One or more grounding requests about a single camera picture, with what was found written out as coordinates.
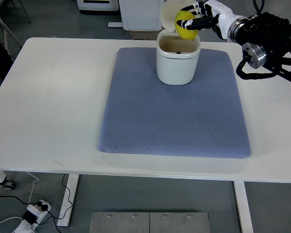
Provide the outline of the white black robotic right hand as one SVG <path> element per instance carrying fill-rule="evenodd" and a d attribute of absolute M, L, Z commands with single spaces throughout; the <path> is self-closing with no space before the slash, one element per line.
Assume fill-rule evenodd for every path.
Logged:
<path fill-rule="evenodd" d="M 180 9 L 180 13 L 190 13 L 193 18 L 177 16 L 175 26 L 185 32 L 213 29 L 222 40 L 235 41 L 238 28 L 248 18 L 236 15 L 233 11 L 217 0 L 196 1 Z"/>

